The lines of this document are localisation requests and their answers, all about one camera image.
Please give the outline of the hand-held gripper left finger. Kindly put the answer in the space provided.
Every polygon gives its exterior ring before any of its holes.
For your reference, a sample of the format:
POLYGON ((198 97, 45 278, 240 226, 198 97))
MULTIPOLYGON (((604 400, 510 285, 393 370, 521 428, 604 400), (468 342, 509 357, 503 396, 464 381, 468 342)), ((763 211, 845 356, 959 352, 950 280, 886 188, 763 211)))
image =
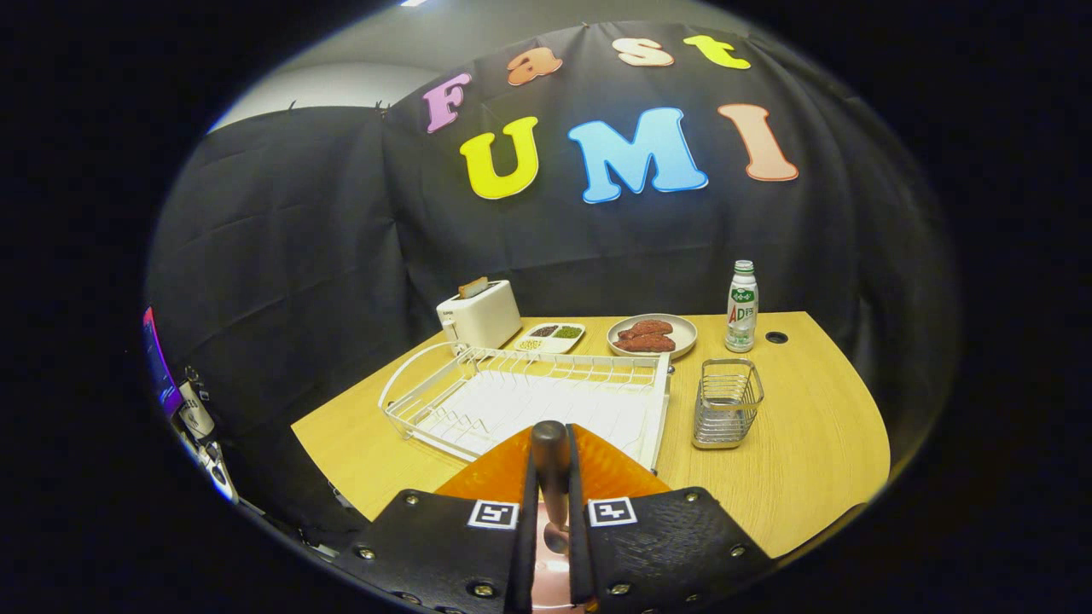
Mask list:
POLYGON ((403 489, 334 566, 404 606, 527 613, 536 554, 531 429, 497 444, 436 492, 403 489))

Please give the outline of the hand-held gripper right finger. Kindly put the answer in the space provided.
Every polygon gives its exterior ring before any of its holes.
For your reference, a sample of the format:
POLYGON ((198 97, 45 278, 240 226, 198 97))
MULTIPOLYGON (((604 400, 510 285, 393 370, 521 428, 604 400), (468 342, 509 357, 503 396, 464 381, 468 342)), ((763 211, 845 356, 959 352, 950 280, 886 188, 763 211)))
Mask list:
POLYGON ((775 559, 699 486, 570 425, 571 591, 592 613, 725 613, 775 559))

